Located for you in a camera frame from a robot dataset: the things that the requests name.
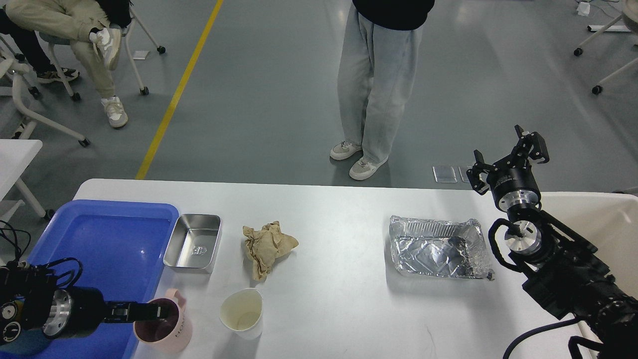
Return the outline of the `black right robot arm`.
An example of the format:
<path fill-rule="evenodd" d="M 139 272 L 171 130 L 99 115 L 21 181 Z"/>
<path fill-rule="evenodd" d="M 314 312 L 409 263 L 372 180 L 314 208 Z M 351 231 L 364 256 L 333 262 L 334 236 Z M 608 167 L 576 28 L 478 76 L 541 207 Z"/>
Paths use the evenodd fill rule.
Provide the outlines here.
<path fill-rule="evenodd" d="M 531 162 L 550 160 L 544 138 L 515 125 L 517 143 L 494 164 L 474 150 L 475 163 L 467 170 L 472 189 L 492 194 L 506 214 L 488 230 L 495 259 L 522 273 L 525 292 L 558 321 L 518 336 L 506 348 L 507 359 L 525 339 L 583 321 L 597 336 L 572 336 L 568 350 L 581 359 L 581 348 L 600 359 L 635 359 L 638 347 L 638 303 L 615 283 L 610 268 L 596 256 L 597 247 L 542 209 L 541 193 Z"/>

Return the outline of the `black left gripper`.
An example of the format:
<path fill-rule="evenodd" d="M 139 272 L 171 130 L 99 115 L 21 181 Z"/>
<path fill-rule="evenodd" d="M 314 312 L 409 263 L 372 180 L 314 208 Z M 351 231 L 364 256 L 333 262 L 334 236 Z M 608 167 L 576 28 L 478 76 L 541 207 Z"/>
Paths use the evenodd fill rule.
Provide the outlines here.
<path fill-rule="evenodd" d="M 107 324 L 128 324 L 167 320 L 176 312 L 173 304 L 105 302 L 100 290 L 73 286 L 55 290 L 49 318 L 42 332 L 50 340 L 87 337 L 102 321 Z"/>

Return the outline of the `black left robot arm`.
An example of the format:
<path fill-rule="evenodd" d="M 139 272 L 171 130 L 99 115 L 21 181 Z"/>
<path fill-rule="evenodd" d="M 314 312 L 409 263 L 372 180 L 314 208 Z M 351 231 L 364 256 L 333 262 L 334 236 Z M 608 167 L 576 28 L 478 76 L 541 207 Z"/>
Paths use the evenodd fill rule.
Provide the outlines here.
<path fill-rule="evenodd" d="M 107 301 L 99 289 L 77 286 L 81 263 L 57 275 L 54 266 L 69 262 L 69 257 L 45 264 L 23 261 L 19 234 L 19 229 L 1 222 L 1 238 L 14 249 L 14 259 L 1 266 L 3 346 L 30 330 L 41 331 L 48 340 L 87 337 L 102 323 L 165 321 L 172 314 L 168 304 Z"/>

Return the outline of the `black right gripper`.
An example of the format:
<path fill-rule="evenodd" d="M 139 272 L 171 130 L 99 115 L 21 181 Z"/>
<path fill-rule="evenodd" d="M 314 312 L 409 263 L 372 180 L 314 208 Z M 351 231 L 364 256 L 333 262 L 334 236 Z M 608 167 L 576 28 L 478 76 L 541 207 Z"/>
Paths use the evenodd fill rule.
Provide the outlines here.
<path fill-rule="evenodd" d="M 472 189 L 479 195 L 491 190 L 494 204 L 499 210 L 508 210 L 518 204 L 538 206 L 541 193 L 532 173 L 532 163 L 546 164 L 551 159 L 544 140 L 538 132 L 524 130 L 515 125 L 517 144 L 506 157 L 507 168 L 496 171 L 496 166 L 485 163 L 479 150 L 474 150 L 475 163 L 467 170 Z M 489 175 L 489 186 L 481 179 Z"/>

